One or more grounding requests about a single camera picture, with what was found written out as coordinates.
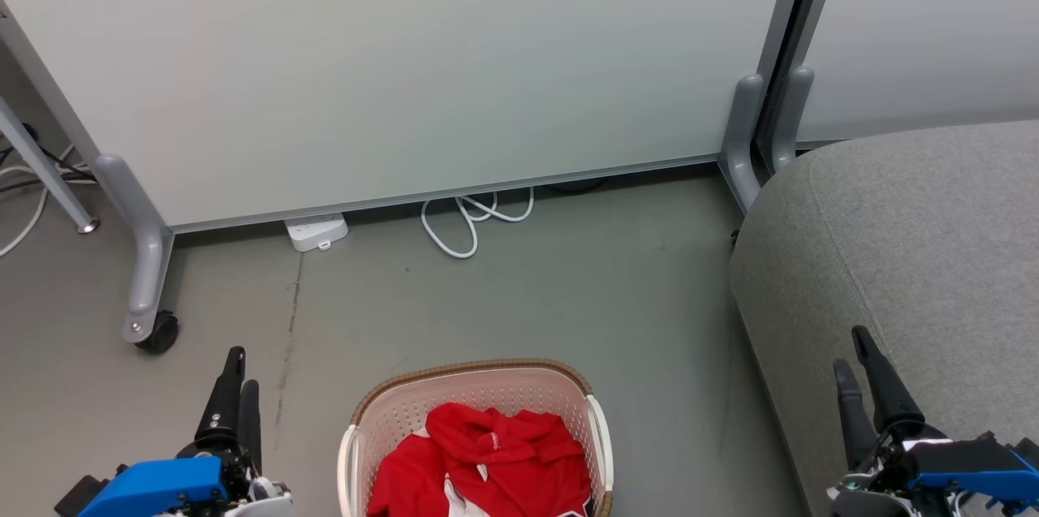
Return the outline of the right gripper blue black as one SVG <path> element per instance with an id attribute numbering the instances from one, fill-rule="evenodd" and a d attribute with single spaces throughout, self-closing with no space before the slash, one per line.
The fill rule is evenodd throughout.
<path id="1" fill-rule="evenodd" d="M 1035 442 L 1024 438 L 1006 446 L 990 432 L 968 440 L 916 438 L 925 415 L 897 370 L 865 327 L 852 328 L 852 342 L 872 394 L 873 426 L 851 365 L 835 360 L 843 453 L 851 471 L 828 489 L 829 515 L 962 516 L 977 499 L 1002 516 L 1035 512 Z"/>

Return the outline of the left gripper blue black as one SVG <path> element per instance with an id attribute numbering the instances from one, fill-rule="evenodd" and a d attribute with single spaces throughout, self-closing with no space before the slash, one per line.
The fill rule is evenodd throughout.
<path id="1" fill-rule="evenodd" d="M 227 353 L 194 442 L 174 458 L 82 477 L 58 516 L 291 516 L 291 491 L 262 474 L 260 385 L 245 381 L 244 347 Z"/>

